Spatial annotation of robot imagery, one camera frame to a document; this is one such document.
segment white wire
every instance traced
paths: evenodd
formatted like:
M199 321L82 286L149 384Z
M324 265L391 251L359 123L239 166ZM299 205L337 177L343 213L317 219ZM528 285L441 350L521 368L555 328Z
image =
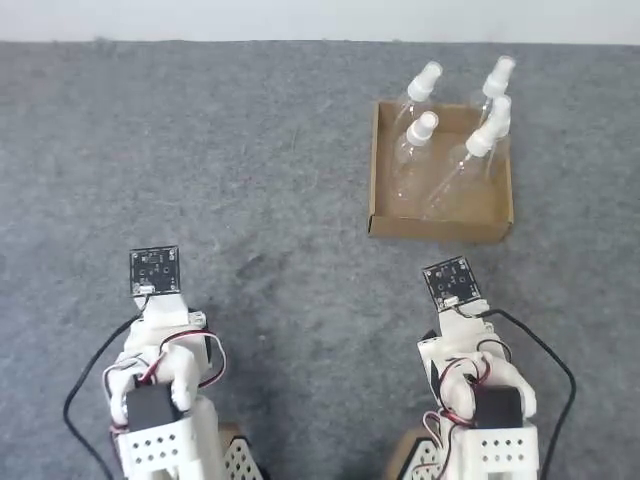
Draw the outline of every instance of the white wire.
M139 355L140 354L136 355L135 357L122 359L119 362L114 363L113 365L105 369L104 372L102 372L102 391L104 392L104 396L107 399L107 402L111 401L111 396L109 395L109 384L108 384L109 373L111 373L113 370L126 370L136 365L140 365L140 369L136 369L135 371L132 370L131 371L132 374L144 373L147 370L148 364L146 364L146 362L142 358L140 358Z
M147 375L149 375L151 370L155 370L156 372L158 371L158 365L160 365L160 362L162 361L162 359L164 358L166 353L167 352L165 352L165 351L160 352L160 355L158 356L158 358L156 358L153 361L153 363L151 365L149 365L149 367L145 370L145 372L140 377L141 381L144 382L144 381L148 381L149 380L149 378L147 378Z
M220 357L222 358L222 366L220 367L220 370L218 371L218 373L216 373L213 377L211 377L210 379L206 380L205 382L201 382L200 385L198 385L199 388L204 388L204 387L208 387L210 385L213 385L214 383L217 383L218 380L220 380L222 378L222 376L225 374L225 372L227 371L227 353L224 351L224 347L222 346L222 342L220 341L220 338L218 338L218 336L215 333L212 332L202 332L199 330L186 330L185 332L182 332L183 334L181 334L180 336L169 340L166 344L168 345L171 342L175 342L177 340L181 340L183 338L186 337L191 337L191 336L195 336L195 335L202 335L203 337L209 337L209 338L213 338L216 341L216 344L218 345L218 350L220 351Z
M438 418L440 417L440 415L438 415L438 412L434 412L432 410L424 412L424 415L422 415L422 425L427 430L427 432L429 432L431 437L433 437L433 441L436 444L436 447L442 450L443 447L442 447L442 440L440 439L440 434L434 432L433 429L429 426L429 423L427 422L427 418L429 415L435 415Z

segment white wall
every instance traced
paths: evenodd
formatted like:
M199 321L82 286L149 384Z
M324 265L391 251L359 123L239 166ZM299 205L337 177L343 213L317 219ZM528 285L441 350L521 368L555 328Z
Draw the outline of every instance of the white wall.
M0 40L640 45L639 0L0 0Z

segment electrical wire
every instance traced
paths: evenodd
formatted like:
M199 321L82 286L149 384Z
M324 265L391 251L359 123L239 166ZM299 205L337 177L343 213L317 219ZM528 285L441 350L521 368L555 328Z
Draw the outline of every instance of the electrical wire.
M509 345L507 345L506 343L504 343L502 340L498 340L496 338L485 338L484 340L480 340L478 342L478 345L476 345L476 350L480 351L480 347L482 345L484 345L485 343L497 343L498 345L502 346L502 348L505 349L505 351L507 352L507 362L509 363L513 363L513 350L511 350L511 347Z
M122 468L122 459L120 458L120 449L118 448L118 433L109 432L109 441L111 442L111 450L113 451L113 456L116 458L118 465L120 465L120 470Z
M438 465L440 464L437 462L421 463L420 465L416 465L411 469L411 478L413 478L413 474L416 473L421 468L437 467Z
M147 362L142 358L142 354L138 353L133 357L125 358L118 363L114 363L113 365L108 367L104 372L102 372L102 389L104 390L104 394L105 394L105 397L107 398L107 402L111 401L111 387L109 387L109 374L113 370L127 370L131 367L136 366L137 364L141 364L143 367L145 367L144 370L140 372L142 374L144 374L144 372L146 372L150 366L149 362Z
M449 466L449 461L451 460L451 451L453 450L453 445L451 442L453 440L453 431L458 428L460 425L455 424L452 425L449 429L449 436L447 438L447 456L444 459L444 463L442 464L442 470L440 470L440 474L436 477L436 480L442 480L445 472L447 471L447 467Z
M453 310L458 314L458 315L462 315L464 318L478 318L475 315L472 315L470 313L464 313L462 310L460 310L460 307L453 307Z
M216 372L213 376L211 376L207 380L204 380L198 384L198 388L206 388L210 385L213 385L218 380L220 380L220 378L222 378L224 373L227 371L227 354L224 351L224 348L222 347L222 342L220 342L220 339L215 333L210 332L208 330L186 330L184 332L178 332L178 333L174 333L173 335L169 335L160 343L160 352L161 352L160 355L163 354L162 349L167 343L173 342L174 340L178 340L180 338L191 337L196 335L202 335L204 337L214 339L218 345L218 350L220 351L220 357L222 358L222 365L220 366L220 369L218 370L218 372ZM159 364L160 364L160 358L158 358L158 360L156 360L156 362L154 362L151 365L151 368L149 369L151 373L155 373Z
M551 439L549 440L549 447L547 448L547 454L545 455L544 462L542 464L542 469L540 470L540 480L546 480L549 476L549 468L551 467L551 460L553 459L553 454L555 452L556 444L558 443L558 438L560 437L560 432L562 430L562 426L564 425L567 417L569 416L569 411L573 406L573 402L576 399L576 393L578 390L578 386L576 384L576 379L573 375L573 372L567 367L567 365L558 357L558 355L553 351L553 349L547 345L544 341L540 339L533 331L527 327L524 323L522 323L517 318L513 317L509 313L505 312L501 309L491 309L485 312L482 312L479 317L489 317L492 315L500 315L506 320L513 323L516 327L520 328L524 333L529 335L542 349L549 354L549 356L558 364L558 366L564 371L569 379L569 384L571 385L571 390L569 393L569 398L565 403L562 412L560 412L560 416L558 417L558 421L553 429L553 433L551 434Z
M166 352L162 352L161 351L160 355L158 355L158 358L151 365L148 365L149 368L147 368L147 370L144 372L144 374L139 379L140 383L142 383L142 384L149 383L149 380L151 380L152 378L155 377L156 370L158 370L158 366L160 365L160 362L164 358L165 353Z
M473 365L476 371L475 378L469 379L465 375L465 378L467 379L467 381L469 382L472 388L477 385L482 385L482 383L484 383L487 380L487 378L489 378L489 375L491 374L491 364L485 358L482 359L485 366L485 370L482 375L480 375L480 369L478 368L478 365L476 364L476 362L469 357L460 357L460 358L455 358L451 360L453 361L449 365L447 365L447 367L444 369L444 371L439 377L440 385L444 383L445 379L447 378L447 374L451 371L451 369L456 367L456 365L460 365L464 360L471 362L471 364ZM449 419L453 423L460 426L465 426L465 427L473 426L474 424L473 418L466 419L458 416L453 410L451 410L449 407L445 405L442 397L440 398L440 403L442 404L442 411L440 412L441 416Z
M93 457L93 459L98 463L98 465L100 466L100 469L102 470L102 473L104 474L104 477L107 480L113 480L113 475L111 473L111 470L109 470L109 466L104 461L104 459L100 456L98 451L89 443L89 441L80 433L80 431L73 424L73 422L71 421L71 417L69 416L69 410L71 409L71 403L73 402L73 399L76 397L76 395L80 391L80 388L82 388L82 386L84 385L84 382L87 380L89 373L91 373L91 369L93 369L93 367L98 362L98 360L100 359L102 354L105 352L105 350L109 348L109 345L111 345L116 338L122 335L122 333L124 333L129 327L131 327L131 325L136 320L138 320L142 316L145 308L147 307L147 304L149 303L149 298L150 297L147 296L147 298L145 299L144 305L140 309L140 312L138 312L136 315L134 315L129 320L127 320L122 325L120 325L118 328L116 328L116 330L109 336L109 338L107 338L107 341L104 342L104 344L102 344L102 346L98 349L98 351L96 351L96 353L93 354L93 356L91 357L87 365L84 367L84 369L80 373L80 377L78 377L78 380L76 381L75 385L69 391L69 394L67 395L67 398L65 399L64 405L62 407L62 420L64 421L65 425L67 426L71 434L75 437L75 439L78 440L78 442L80 442L80 444L85 448L85 450L87 450L87 452L89 452L89 454Z
M435 420L436 422L438 422L438 433L436 433L427 423L428 419L432 419ZM433 412L433 411L428 411L428 412L424 412L424 415L422 416L422 425L424 426L424 428L427 430L427 432L429 433L429 435L431 435L431 437L433 438L436 447L438 447L440 450L442 450L442 439L440 438L440 417L438 417L438 413L437 412Z

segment perforated plate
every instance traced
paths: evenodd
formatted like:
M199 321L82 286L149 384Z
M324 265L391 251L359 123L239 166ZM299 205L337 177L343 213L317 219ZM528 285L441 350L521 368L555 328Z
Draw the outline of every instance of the perforated plate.
M440 469L440 451L436 448L433 440L422 440L407 465L402 480L435 480L440 474Z
M468 471L484 473L535 472L539 466L538 430L523 428L465 430L456 435Z
M192 417L168 425L118 436L122 468L127 477L188 463L198 457Z
M233 439L224 455L224 466L230 480L263 480L244 438Z

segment gray carpet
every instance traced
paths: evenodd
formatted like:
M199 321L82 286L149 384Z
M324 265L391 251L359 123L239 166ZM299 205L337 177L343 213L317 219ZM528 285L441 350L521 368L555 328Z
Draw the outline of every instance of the gray carpet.
M497 246L367 238L372 103L428 59L440 99L517 57L516 225ZM575 370L552 479L640 469L640 49L535 45L0 44L0 471L100 478L62 401L134 312L130 248L177 243L230 355L210 389L275 479L379 478L433 406L420 267L467 255L487 299ZM498 323L542 451L564 375ZM113 468L99 363L72 416Z

